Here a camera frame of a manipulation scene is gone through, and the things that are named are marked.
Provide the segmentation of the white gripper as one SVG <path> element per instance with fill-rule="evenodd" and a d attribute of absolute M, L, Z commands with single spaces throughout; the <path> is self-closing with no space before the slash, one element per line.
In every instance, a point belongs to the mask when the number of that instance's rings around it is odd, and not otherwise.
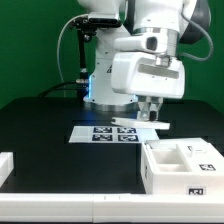
<path fill-rule="evenodd" d="M 181 98 L 185 70 L 175 57 L 176 35 L 143 34 L 117 38 L 112 62 L 111 86 L 117 93 L 138 97 L 137 119 L 157 121 L 162 98 Z"/>

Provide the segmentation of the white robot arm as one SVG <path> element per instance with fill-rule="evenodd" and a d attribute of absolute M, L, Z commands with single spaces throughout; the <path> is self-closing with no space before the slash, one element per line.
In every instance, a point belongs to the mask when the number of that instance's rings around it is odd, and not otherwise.
<path fill-rule="evenodd" d="M 78 0 L 96 34 L 95 69 L 84 102 L 101 110 L 138 108 L 155 121 L 165 98 L 184 95 L 177 45 L 208 36 L 208 0 Z"/>

